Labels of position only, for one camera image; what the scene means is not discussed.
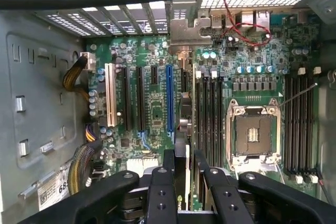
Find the white power connector socket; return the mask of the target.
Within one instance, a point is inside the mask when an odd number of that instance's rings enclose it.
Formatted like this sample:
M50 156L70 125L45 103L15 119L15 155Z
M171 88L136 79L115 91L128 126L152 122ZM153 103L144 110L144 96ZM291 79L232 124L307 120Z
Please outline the white power connector socket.
M159 165L157 158L132 158L126 162L127 170L137 173L139 176L143 175L146 168L156 167Z

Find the metal CPU socket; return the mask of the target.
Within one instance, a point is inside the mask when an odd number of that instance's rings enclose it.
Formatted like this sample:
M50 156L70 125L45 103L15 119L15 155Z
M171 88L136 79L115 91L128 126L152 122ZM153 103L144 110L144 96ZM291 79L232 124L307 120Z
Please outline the metal CPU socket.
M266 104L231 99L225 119L227 166L231 172L277 172L281 161L281 110L276 98Z

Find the black RAM slot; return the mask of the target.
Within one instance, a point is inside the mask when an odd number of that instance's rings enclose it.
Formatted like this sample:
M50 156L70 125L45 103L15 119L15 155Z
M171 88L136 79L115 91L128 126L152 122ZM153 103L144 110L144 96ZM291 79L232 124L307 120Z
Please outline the black RAM slot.
M208 77L203 77L203 144L204 154L208 160Z
M215 166L215 86L216 79L210 81L210 134L211 134L211 166Z
M291 98L291 77L290 75L285 76L285 101ZM283 105L285 112L285 161L284 161L284 170L286 175L290 175L291 170L291 138L290 138L290 120L291 120L291 104L287 102Z
M295 80L293 84L296 97L293 99L293 161L292 171L294 174L298 172L298 119L299 119L299 92L300 92L300 79Z
M201 112L201 91L200 91L200 79L201 76L196 72L196 84L195 84L195 94L196 94L196 138L197 138L197 149L202 150L202 112Z
M222 97L222 91L223 91L223 78L219 77L218 82L217 82L217 153L218 153L218 158L217 158L217 166L221 167L222 162L223 162L223 112L222 112L222 106L223 106L223 97Z
M310 90L307 93L307 137L308 137L308 161L307 161L307 172L308 181L311 184L318 183L318 173L317 173L317 143L318 143L318 79L314 77L312 73L308 75L308 87Z
M298 172L304 177L306 169L306 119L307 119L307 92L305 89L309 85L307 78L301 76L299 79L300 91L302 94L298 97L298 134L299 134L299 160Z

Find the green motherboard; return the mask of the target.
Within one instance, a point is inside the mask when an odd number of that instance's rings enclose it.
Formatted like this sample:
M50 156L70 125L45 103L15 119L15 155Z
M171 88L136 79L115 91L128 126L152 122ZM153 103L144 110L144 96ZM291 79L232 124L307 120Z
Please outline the green motherboard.
M201 76L201 112L202 112L202 151L203 144L203 77L208 77L208 163L211 165L210 134L210 81L216 79L215 86L215 166L217 166L217 82L223 78L223 168L233 177L239 174L231 172L226 160L225 119L231 99L239 103L250 102L266 104L270 98L276 98L278 104L285 101L285 76L291 77L291 97L295 95L293 84L296 79L309 73L314 77L320 73L317 65L318 37L320 22L314 15L305 21L298 21L296 15L271 14L266 16L264 28L241 26L239 32L227 25L215 25L201 30L202 36L210 36L208 46L196 50L196 72ZM178 95L181 91L180 72L177 60L169 53L169 36L98 38L91 41L89 52L97 59L97 66L89 75L89 114L94 134L103 140L103 149L99 154L102 167L108 175L127 168L126 162L132 158L157 158L163 161L165 149L173 147L175 133L167 132L166 65L173 66L174 116L178 111ZM107 126L106 104L106 63L115 64L117 122L115 127ZM158 84L151 85L151 66L157 66ZM132 129L124 126L124 97L122 69L129 73ZM143 68L145 130L138 131L136 67ZM314 196L318 183L308 181L308 137L306 119L306 169L305 176L292 171L293 161L293 100L290 101L291 120L291 170L284 170L285 153L285 112L281 110L281 161L277 172L261 173L287 184L306 194Z

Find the blue expansion slot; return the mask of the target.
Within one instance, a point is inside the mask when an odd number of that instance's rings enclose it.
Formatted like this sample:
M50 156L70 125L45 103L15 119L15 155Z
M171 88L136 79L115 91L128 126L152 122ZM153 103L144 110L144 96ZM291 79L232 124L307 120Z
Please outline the blue expansion slot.
M173 83L173 66L166 65L166 100L167 100L167 132L174 132L174 83Z

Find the long black expansion slot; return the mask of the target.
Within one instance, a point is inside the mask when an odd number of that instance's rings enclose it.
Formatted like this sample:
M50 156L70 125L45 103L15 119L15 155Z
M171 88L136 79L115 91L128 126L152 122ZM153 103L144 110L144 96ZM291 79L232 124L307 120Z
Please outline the long black expansion slot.
M132 115L131 115L131 97L129 85L129 73L127 67L122 69L122 84L124 97L124 126L126 131L132 129Z
M137 115L138 115L138 131L143 132L145 130L145 101L144 101L144 77L143 68L136 67L136 98L137 98Z

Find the white barcode label sticker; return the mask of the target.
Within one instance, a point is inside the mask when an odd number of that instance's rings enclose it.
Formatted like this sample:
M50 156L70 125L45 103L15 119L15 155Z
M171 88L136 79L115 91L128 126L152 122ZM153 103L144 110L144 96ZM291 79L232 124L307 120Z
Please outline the white barcode label sticker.
M37 189L38 208L42 211L69 196L69 164L45 176Z

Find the white expansion slot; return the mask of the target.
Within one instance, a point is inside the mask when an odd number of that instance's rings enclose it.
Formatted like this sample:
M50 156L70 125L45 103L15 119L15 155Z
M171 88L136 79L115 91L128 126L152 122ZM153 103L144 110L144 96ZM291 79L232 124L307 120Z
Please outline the white expansion slot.
M106 104L107 104L107 126L115 127L117 122L117 99L116 99L116 68L113 63L106 63L105 83L106 83Z

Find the thin metal locking lever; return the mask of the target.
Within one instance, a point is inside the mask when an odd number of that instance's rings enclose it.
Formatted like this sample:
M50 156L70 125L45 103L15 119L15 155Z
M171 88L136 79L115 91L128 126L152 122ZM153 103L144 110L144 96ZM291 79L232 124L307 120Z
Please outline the thin metal locking lever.
M304 89L303 91L300 91L299 93L295 94L293 97L291 97L291 98L285 100L283 103L281 103L281 104L278 105L278 108L280 108L280 107L282 107L283 105L287 104L288 102L294 100L295 98L301 96L302 94L307 93L308 91L312 90L312 89L313 89L314 87L316 87L316 86L318 86L318 83L317 83L317 82L313 83L310 87Z

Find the grey metal PC case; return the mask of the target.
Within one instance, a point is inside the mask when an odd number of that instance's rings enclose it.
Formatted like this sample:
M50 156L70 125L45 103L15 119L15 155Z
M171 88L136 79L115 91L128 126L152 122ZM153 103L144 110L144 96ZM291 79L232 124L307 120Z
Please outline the grey metal PC case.
M40 212L40 181L64 165L68 197L127 170L108 175L99 160L103 140L85 137L97 66L91 41L171 38L170 20L193 20L196 11L208 13L209 27L230 24L237 33L264 28L271 14L318 18L319 183L312 197L336 207L336 0L0 0L0 224ZM177 210L177 224L220 224L204 209L204 181L195 165L194 172L193 209Z

